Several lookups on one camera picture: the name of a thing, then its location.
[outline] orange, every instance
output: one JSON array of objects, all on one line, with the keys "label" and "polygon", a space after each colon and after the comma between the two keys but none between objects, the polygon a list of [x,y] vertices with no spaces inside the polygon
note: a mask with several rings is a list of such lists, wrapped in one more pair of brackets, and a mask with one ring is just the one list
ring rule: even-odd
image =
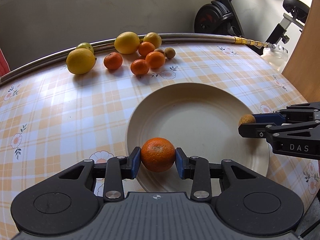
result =
[{"label": "orange", "polygon": [[146,56],[146,61],[150,68],[160,68],[165,62],[165,56],[161,52],[153,51]]},{"label": "orange", "polygon": [[150,52],[153,52],[155,49],[156,47],[152,43],[145,41],[139,45],[138,52],[141,56],[145,57]]},{"label": "orange", "polygon": [[143,165],[154,172],[163,172],[171,168],[176,160],[174,146],[164,138],[152,138],[145,142],[140,154]]},{"label": "orange", "polygon": [[103,60],[103,64],[107,69],[116,70],[122,65],[122,56],[118,52],[111,52],[108,56],[106,56]]},{"label": "orange", "polygon": [[150,69],[148,62],[144,59],[137,59],[131,63],[130,70],[135,75],[147,74]]}]

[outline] lime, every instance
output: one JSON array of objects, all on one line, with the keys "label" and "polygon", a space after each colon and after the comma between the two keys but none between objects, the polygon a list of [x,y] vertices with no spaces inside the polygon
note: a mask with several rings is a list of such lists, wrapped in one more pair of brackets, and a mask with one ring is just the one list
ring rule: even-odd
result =
[{"label": "lime", "polygon": [[87,42],[80,43],[76,47],[76,49],[89,49],[92,53],[94,53],[93,47],[91,46],[90,43],[87,43]]}]

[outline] table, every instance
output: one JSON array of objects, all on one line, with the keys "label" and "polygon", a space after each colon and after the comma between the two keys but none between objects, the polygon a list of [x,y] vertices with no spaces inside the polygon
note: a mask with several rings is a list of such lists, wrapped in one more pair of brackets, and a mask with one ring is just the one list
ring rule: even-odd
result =
[{"label": "table", "polygon": [[[22,190],[87,158],[96,163],[127,155],[124,136],[134,108],[151,92],[180,82],[199,82],[223,89],[254,113],[268,113],[305,103],[302,95],[260,56],[244,45],[171,43],[177,55],[157,71],[133,76],[138,54],[124,55],[123,66],[109,72],[103,58],[87,74],[74,76],[65,62],[50,65],[0,87],[0,236],[17,233],[10,215]],[[305,210],[320,186],[319,166],[271,154],[268,178],[296,192]],[[125,193],[144,191],[124,180]],[[95,194],[101,195],[103,180]]]}]

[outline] bike seat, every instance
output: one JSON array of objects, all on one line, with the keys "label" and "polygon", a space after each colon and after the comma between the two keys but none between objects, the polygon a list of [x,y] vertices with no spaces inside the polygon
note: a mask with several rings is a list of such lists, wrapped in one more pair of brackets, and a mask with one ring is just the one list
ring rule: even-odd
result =
[{"label": "bike seat", "polygon": [[284,0],[283,8],[297,20],[306,23],[310,7],[299,0]]}]

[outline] circular pad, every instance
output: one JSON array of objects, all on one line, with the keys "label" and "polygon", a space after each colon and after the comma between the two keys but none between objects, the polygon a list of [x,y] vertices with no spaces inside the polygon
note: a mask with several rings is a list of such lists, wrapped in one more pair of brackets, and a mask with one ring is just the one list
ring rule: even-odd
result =
[{"label": "circular pad", "polygon": [[71,205],[71,198],[63,193],[51,192],[36,198],[35,208],[45,214],[56,214],[66,210]]},{"label": "circular pad", "polygon": [[303,203],[293,191],[267,178],[238,179],[219,195],[215,210],[239,232],[274,236],[297,227]]}]

